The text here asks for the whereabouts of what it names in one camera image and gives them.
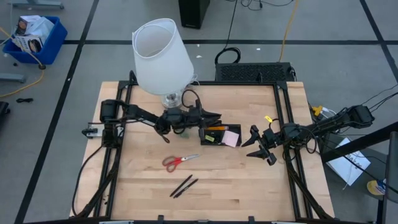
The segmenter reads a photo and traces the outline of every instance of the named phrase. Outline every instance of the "glass lamp base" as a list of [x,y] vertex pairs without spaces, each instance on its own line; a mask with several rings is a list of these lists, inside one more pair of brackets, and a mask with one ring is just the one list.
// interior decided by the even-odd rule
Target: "glass lamp base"
[[182,104],[181,96],[182,96],[181,91],[169,95],[163,95],[161,96],[162,104],[165,108],[180,107]]

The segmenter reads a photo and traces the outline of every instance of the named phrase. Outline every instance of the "blue container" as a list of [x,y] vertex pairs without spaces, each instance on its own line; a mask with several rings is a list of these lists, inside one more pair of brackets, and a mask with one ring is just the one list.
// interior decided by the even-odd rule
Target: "blue container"
[[[57,54],[61,49],[61,46],[68,34],[68,31],[61,24],[60,18],[54,16],[46,16],[46,18],[54,23],[54,27],[51,30],[50,35],[47,37],[47,40],[45,41],[42,50],[39,53],[32,54],[37,57],[37,59],[40,60],[42,64],[51,65],[57,57]],[[38,62],[34,58],[32,58],[32,56],[30,56],[26,52],[23,52],[18,46],[12,43],[11,40],[7,41],[2,51],[4,53],[12,55],[19,62],[38,64]]]

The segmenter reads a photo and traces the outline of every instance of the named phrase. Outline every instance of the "wooden table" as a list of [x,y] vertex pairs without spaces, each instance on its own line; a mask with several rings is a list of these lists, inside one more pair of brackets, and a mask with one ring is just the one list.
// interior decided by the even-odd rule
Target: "wooden table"
[[[117,86],[117,82],[102,84],[93,121],[99,119],[101,101],[116,97]],[[288,86],[294,121],[302,125],[310,124],[312,121],[303,83],[288,83]],[[224,123],[241,124],[243,142],[249,139],[252,124],[262,131],[269,124],[264,119],[265,115],[277,117],[271,86],[202,85],[196,86],[195,91],[205,110],[221,113]],[[285,110],[282,92],[280,97],[282,109]],[[185,102],[190,104],[194,99],[187,93]],[[158,96],[146,93],[139,86],[133,87],[130,103],[158,116],[164,110]],[[279,131],[277,123],[272,128],[274,132]],[[271,150],[277,162],[269,166],[262,159],[246,157],[247,153],[258,150],[256,144],[245,148],[201,146],[197,128],[189,129],[188,133],[190,137],[185,139],[171,132],[167,135],[170,139],[170,144],[167,144],[152,127],[142,123],[127,125],[113,203],[113,220],[156,220],[158,215],[164,215],[165,220],[246,221],[248,216],[254,216],[256,221],[294,220],[281,146]],[[100,138],[88,140],[84,160],[100,144]],[[81,175],[75,202],[77,211],[84,207],[98,187],[104,152],[102,150],[92,158]],[[306,150],[301,152],[308,189],[325,211],[333,216],[320,156],[309,154]],[[201,156],[180,164],[173,173],[168,173],[162,166],[162,160],[167,156],[190,154]],[[178,199],[170,198],[170,193],[190,174],[193,174],[192,180],[199,178],[199,181]],[[304,217],[301,195],[298,190]],[[107,199],[108,194],[104,194],[103,203]],[[104,206],[101,208],[101,214],[104,214]]]

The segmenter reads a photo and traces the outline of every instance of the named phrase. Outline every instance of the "scissors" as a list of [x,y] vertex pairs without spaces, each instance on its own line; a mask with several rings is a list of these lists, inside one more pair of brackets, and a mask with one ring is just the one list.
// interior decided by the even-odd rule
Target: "scissors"
[[177,168],[177,165],[179,165],[183,161],[187,161],[189,159],[193,159],[198,156],[199,156],[199,154],[194,154],[194,155],[185,156],[185,157],[169,156],[163,160],[162,164],[163,164],[163,166],[166,166],[167,172],[173,172],[175,170],[175,168]]

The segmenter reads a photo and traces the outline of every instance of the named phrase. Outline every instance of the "yellow sticky note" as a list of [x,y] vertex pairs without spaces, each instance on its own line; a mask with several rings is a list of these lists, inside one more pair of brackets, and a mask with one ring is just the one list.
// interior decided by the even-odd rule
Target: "yellow sticky note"
[[205,139],[214,142],[214,138],[211,136],[205,135]]
[[272,118],[270,118],[270,117],[268,117],[268,116],[265,116],[265,119],[268,120],[270,123],[273,122]]

